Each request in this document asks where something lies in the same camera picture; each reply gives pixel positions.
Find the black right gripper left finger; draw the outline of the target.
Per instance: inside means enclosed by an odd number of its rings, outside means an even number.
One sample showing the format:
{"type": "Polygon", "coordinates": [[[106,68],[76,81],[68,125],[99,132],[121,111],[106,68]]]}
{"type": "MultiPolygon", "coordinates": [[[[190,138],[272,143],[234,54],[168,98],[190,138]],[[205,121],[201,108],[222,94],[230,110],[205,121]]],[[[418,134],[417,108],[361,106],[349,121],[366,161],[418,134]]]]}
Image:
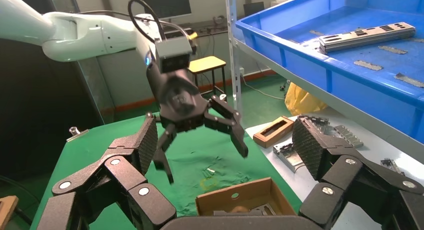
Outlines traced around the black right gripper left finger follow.
{"type": "Polygon", "coordinates": [[[38,229],[89,229],[101,212],[117,204],[136,229],[160,229],[177,215],[146,178],[158,143],[149,118],[133,135],[115,139],[101,158],[58,181],[38,229]]]}

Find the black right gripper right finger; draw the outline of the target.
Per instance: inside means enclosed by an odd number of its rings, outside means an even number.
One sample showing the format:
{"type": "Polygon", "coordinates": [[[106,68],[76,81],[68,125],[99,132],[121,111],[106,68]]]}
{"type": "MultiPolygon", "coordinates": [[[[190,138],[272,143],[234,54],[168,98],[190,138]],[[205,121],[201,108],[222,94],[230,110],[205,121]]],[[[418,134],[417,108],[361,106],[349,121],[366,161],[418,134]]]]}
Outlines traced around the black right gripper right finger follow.
{"type": "Polygon", "coordinates": [[[359,206],[382,229],[423,229],[424,188],[378,165],[344,139],[329,136],[302,117],[295,121],[293,147],[316,181],[299,215],[331,229],[348,203],[359,206]]]}

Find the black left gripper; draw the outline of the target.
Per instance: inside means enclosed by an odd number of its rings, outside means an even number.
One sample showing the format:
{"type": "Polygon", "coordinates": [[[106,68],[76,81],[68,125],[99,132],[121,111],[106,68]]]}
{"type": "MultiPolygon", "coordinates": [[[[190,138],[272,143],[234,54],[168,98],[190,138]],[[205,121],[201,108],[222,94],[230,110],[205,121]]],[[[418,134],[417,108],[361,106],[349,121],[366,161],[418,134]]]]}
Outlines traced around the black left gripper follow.
{"type": "Polygon", "coordinates": [[[164,133],[157,142],[153,163],[156,170],[166,173],[168,182],[174,183],[166,151],[177,132],[189,131],[201,126],[228,134],[238,153],[247,158],[249,150],[244,142],[245,130],[241,114],[227,102],[213,95],[207,102],[198,87],[189,79],[187,69],[162,73],[153,62],[146,70],[146,77],[159,107],[159,118],[164,133]],[[222,117],[209,113],[212,108],[222,117]]]}

